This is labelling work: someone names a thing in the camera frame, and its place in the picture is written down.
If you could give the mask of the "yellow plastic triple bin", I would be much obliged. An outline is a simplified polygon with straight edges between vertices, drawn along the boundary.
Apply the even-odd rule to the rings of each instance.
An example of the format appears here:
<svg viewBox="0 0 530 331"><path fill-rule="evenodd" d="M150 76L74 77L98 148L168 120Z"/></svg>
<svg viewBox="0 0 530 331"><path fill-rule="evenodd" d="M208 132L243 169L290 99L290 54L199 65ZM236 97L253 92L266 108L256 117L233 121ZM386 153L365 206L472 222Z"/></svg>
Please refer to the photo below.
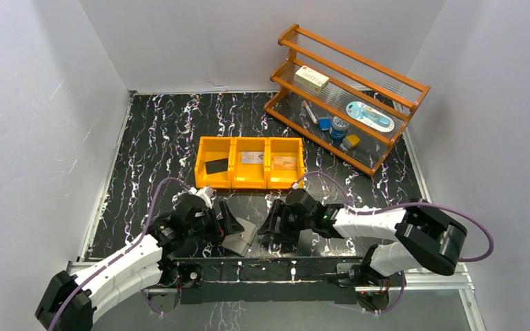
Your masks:
<svg viewBox="0 0 530 331"><path fill-rule="evenodd" d="M199 140L195 186L223 189L301 188L306 172L301 138L210 137Z"/></svg>

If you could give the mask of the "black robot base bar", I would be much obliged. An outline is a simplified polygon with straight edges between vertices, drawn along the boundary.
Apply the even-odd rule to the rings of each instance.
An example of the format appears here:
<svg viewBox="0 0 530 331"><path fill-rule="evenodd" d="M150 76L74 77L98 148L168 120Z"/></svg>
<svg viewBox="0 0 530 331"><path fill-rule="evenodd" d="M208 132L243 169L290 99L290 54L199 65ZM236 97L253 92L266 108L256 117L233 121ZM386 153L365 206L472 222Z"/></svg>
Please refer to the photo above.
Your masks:
<svg viewBox="0 0 530 331"><path fill-rule="evenodd" d="M332 301L382 310L388 283L370 279L357 257L189 258L174 262L161 283L181 303Z"/></svg>

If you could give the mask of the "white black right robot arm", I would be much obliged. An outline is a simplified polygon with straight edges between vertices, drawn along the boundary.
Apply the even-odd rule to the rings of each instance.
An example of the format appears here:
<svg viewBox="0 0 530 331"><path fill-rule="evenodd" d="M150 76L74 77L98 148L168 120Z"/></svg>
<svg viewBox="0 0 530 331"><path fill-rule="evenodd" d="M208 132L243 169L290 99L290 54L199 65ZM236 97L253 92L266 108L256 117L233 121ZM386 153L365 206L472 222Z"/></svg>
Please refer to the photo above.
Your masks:
<svg viewBox="0 0 530 331"><path fill-rule="evenodd" d="M352 277L379 285L387 277L414 268L449 276L455 272L467 229L422 199L390 208L354 208L344 203L323 204L307 191L290 191L275 200L258 235L292 241L303 230L321 237L386 239L372 245Z"/></svg>

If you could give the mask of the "orange wooden shelf rack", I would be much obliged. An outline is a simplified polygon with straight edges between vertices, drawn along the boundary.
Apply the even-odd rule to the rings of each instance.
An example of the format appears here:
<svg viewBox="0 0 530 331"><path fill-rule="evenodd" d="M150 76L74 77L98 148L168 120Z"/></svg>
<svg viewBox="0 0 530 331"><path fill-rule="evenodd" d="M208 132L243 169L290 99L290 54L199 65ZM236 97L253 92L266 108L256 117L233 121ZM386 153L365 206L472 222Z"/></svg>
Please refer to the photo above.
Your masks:
<svg viewBox="0 0 530 331"><path fill-rule="evenodd" d="M288 48L288 56L270 77L272 82L279 84L279 91L266 103L265 111L372 177L400 140L430 86L298 24L285 30L277 42ZM294 81L294 74L301 66L308 66L330 79L323 91L316 92ZM340 147L342 141L332 140L330 131L323 132L308 124L303 113L303 100L308 102L318 119L338 116L349 122L347 135L356 134L360 144L352 150L343 150ZM394 129L383 133L352 119L345 110L352 101L366 103L390 117L395 124Z"/></svg>

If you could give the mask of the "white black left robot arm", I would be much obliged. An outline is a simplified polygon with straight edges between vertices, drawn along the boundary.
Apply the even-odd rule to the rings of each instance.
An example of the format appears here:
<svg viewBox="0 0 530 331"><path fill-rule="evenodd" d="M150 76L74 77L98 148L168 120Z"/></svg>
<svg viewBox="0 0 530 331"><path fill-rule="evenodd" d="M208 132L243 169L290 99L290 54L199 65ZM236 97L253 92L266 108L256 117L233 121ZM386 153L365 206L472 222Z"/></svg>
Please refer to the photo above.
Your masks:
<svg viewBox="0 0 530 331"><path fill-rule="evenodd" d="M158 215L132 242L106 259L73 274L51 278L35 317L47 330L91 330L107 311L142 290L160 285L199 288L202 267L174 256L189 238L225 244L248 222L234 217L225 201L216 213L207 194L185 194L176 207Z"/></svg>

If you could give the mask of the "grey card holder wallet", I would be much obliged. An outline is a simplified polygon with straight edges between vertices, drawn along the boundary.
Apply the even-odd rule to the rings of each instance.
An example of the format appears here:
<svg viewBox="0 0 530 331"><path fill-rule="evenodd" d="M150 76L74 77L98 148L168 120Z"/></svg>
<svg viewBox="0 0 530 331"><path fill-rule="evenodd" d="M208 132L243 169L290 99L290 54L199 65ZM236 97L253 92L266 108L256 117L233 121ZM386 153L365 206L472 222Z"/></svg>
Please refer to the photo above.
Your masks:
<svg viewBox="0 0 530 331"><path fill-rule="evenodd" d="M240 257L245 257L257 235L258 228L254 223L240 217L236 217L235 220L243 227L243 230L227 235L222 242L222 247Z"/></svg>

